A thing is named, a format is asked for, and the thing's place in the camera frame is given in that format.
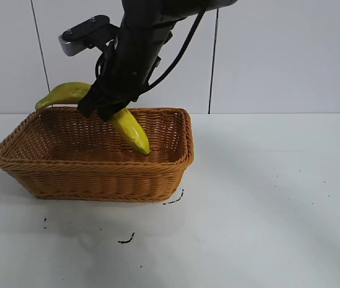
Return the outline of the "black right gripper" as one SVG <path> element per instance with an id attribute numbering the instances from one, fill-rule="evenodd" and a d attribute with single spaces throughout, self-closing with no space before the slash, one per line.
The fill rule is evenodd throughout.
<path id="1" fill-rule="evenodd" d="M 123 21 L 105 69 L 78 102 L 77 110 L 89 118 L 97 109 L 97 115 L 107 122 L 128 101 L 137 101 L 174 25 L 167 22 L 144 28 Z"/>

